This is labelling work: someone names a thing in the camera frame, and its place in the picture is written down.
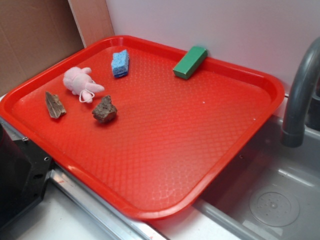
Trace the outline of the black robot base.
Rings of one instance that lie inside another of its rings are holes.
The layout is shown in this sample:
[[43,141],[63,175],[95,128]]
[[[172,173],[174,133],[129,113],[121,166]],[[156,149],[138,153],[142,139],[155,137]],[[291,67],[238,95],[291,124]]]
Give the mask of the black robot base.
[[44,198],[52,157],[32,140],[12,140],[0,127],[0,229]]

